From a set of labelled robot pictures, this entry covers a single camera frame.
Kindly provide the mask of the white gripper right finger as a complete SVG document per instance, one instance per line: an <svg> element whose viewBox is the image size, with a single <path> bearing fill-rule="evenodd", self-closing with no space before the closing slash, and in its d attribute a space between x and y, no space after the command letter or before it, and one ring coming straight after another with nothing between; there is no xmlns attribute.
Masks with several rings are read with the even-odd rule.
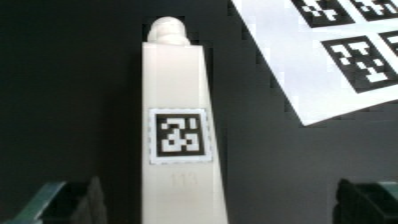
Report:
<svg viewBox="0 0 398 224"><path fill-rule="evenodd" d="M334 224L398 224L398 182L340 181Z"/></svg>

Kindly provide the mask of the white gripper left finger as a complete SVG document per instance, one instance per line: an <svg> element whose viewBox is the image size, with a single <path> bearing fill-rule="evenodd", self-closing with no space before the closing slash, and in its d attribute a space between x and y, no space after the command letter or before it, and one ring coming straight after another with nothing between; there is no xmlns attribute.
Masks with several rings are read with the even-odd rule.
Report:
<svg viewBox="0 0 398 224"><path fill-rule="evenodd" d="M48 182L6 224L109 224L100 178Z"/></svg>

